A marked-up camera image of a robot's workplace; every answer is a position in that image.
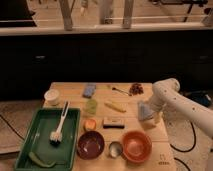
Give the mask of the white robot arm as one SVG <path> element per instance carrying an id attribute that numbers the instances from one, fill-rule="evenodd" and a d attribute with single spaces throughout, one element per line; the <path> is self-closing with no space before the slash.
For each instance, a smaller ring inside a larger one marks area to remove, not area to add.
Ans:
<path id="1" fill-rule="evenodd" d="M 213 139 L 213 110 L 184 97 L 179 90 L 180 83 L 175 78 L 153 83 L 153 94 L 144 103 L 145 113 L 153 116 L 160 113 L 165 104 L 170 105 Z"/>

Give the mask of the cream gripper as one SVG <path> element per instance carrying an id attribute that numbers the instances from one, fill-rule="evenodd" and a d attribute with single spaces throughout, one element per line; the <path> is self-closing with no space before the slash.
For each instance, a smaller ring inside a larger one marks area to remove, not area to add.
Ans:
<path id="1" fill-rule="evenodd" d="M 142 126 L 145 128 L 154 128 L 162 119 L 162 113 L 155 113 L 154 116 L 146 121 L 142 122 Z"/>

